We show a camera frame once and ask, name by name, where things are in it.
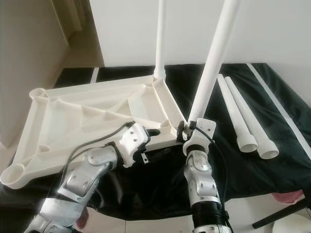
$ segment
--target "white pipe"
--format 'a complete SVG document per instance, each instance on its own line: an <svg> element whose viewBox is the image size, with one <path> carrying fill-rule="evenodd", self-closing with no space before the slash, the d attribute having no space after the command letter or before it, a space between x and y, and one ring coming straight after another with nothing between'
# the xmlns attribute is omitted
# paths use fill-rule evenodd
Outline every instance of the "white pipe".
<svg viewBox="0 0 311 233"><path fill-rule="evenodd" d="M225 0L211 43L201 80L196 91L188 123L203 117L213 91L217 74L224 61L240 0Z"/></svg>
<svg viewBox="0 0 311 233"><path fill-rule="evenodd" d="M263 159L272 159L278 155L278 149L273 141L271 141L262 126L256 119L252 110L248 107L244 98L232 82L230 77L225 78L229 90L248 126L249 131L254 135L258 142L258 154Z"/></svg>
<svg viewBox="0 0 311 233"><path fill-rule="evenodd" d="M165 19L166 19L166 0L159 0L157 34L156 34L155 70L154 70L154 77L156 79L165 79L166 76L163 59Z"/></svg>
<svg viewBox="0 0 311 233"><path fill-rule="evenodd" d="M257 142L253 135L250 134L246 123L234 102L234 99L230 93L227 84L225 84L224 77L219 74L217 81L222 92L225 104L227 106L235 133L237 134L237 143L240 151L242 152L253 152L257 149Z"/></svg>

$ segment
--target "black cable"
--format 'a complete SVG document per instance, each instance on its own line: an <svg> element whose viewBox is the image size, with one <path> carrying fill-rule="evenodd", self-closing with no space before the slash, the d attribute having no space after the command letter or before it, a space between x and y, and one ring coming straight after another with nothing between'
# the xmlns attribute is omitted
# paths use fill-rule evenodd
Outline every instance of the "black cable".
<svg viewBox="0 0 311 233"><path fill-rule="evenodd" d="M79 149L81 149L82 147L88 146L88 145L90 145L90 144L94 144L94 143L96 143L96 142L100 142L100 141L106 140L107 138L110 138L110 137L116 135L117 133L119 133L123 128L125 128L125 127L128 127L128 128L129 128L129 127L131 127L131 126L134 125L134 124L135 124L134 121L126 122L126 123L124 123L123 125L121 125L121 127L119 127L117 130L115 130L114 132L112 132L112 133L110 133L110 134L108 134L108 135L106 135L106 136L103 136L103 137L101 137L101 138L98 138L98 139L95 139L95 140L92 140L92 141L89 141L89 142L85 142L85 143L83 143L83 144L77 146L77 147L71 152L71 154L70 154L70 156L68 157L67 162L66 162L66 164L65 164L65 166L64 166L64 168L63 168L63 174L62 174L62 178L61 178L61 180L60 180L59 187L62 185L62 183L63 183L63 181L64 181L64 178L65 178L65 175L66 175L66 173L67 173L69 164L70 164L75 158L77 158L79 155L81 155L82 153L86 152L86 150L84 150L84 151L80 152L79 154L77 154L76 156L74 156L74 154L75 154Z"/></svg>
<svg viewBox="0 0 311 233"><path fill-rule="evenodd" d="M224 169L224 171L225 171L225 184L224 184L224 189L223 189L223 195L222 195L222 198L221 198L221 203L222 203L222 206L223 206L223 212L225 213L225 196L226 196L227 185L228 185L228 169L227 169L227 164L225 162L225 157L224 157L222 151L220 150L220 148L215 143L215 141L210 136L208 136L207 133L205 133L203 130L201 130L200 128L198 128L196 126L194 128L197 131L199 131L201 134L203 134L211 142L211 144L216 148L216 150L220 154L220 157L221 157L221 159L223 161L223 164L224 164L224 167L225 167L225 169ZM232 227L231 227L231 225L229 223L228 217L226 218L225 222L226 222L227 226L231 229L232 233L234 233L233 229L232 229Z"/></svg>

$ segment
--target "white cylinder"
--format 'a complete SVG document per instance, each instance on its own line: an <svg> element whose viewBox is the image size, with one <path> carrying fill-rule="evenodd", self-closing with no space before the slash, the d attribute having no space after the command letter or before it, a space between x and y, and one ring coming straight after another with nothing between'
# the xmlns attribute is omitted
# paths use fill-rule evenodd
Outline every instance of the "white cylinder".
<svg viewBox="0 0 311 233"><path fill-rule="evenodd" d="M230 79L230 77L225 78L229 90L247 124L249 131L254 135L256 141L258 142L258 154L263 159L272 159L278 155L278 149L273 141L271 141L262 126L256 119L252 110L248 107L244 98Z"/></svg>
<svg viewBox="0 0 311 233"><path fill-rule="evenodd" d="M163 59L165 20L166 20L166 0L159 0L157 34L156 34L155 70L154 70L154 77L156 79L165 79L166 76Z"/></svg>
<svg viewBox="0 0 311 233"><path fill-rule="evenodd" d="M219 74L217 81L222 92L225 104L227 106L235 133L237 134L237 143L240 151L253 152L257 149L257 142L253 135L250 134L247 125L234 102L234 99L230 93L229 88L225 84L224 77Z"/></svg>
<svg viewBox="0 0 311 233"><path fill-rule="evenodd" d="M188 123L190 123L190 121L196 121L197 118L203 118L204 116L217 75L224 61L226 48L238 13L239 4L240 0L225 0L224 2L193 101Z"/></svg>

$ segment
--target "pink object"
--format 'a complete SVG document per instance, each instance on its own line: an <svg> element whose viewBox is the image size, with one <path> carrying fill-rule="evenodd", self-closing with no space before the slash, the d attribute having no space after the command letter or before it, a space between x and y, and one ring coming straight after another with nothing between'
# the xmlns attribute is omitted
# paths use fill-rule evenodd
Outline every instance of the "pink object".
<svg viewBox="0 0 311 233"><path fill-rule="evenodd" d="M290 193L272 193L275 200L284 204L295 204L303 196L303 191L298 190Z"/></svg>

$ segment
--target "white strip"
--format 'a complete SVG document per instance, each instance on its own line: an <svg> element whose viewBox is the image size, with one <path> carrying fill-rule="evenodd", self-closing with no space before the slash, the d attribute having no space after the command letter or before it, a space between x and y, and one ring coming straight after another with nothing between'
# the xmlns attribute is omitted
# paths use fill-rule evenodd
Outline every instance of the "white strip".
<svg viewBox="0 0 311 233"><path fill-rule="evenodd" d="M258 82L262 85L263 89L267 92L267 94L270 97L270 99L272 100L272 102L276 105L276 108L280 111L281 115L284 117L285 121L287 122L287 124L292 129L293 133L295 134L295 136L296 136L298 142L300 143L300 145L302 146L303 150L306 152L308 157L311 159L311 148L310 148L309 144L307 143L306 139L304 138L304 136L302 135L302 133L300 132L300 130L295 125L294 121L288 115L286 110L283 108L281 103L277 100L276 96L272 93L272 91L270 90L268 85L265 83L265 81L259 75L257 70L252 66L252 64L247 63L247 66L253 72L253 74L257 78Z"/></svg>
<svg viewBox="0 0 311 233"><path fill-rule="evenodd" d="M92 78L90 83L96 83L99 67L95 67L93 70Z"/></svg>

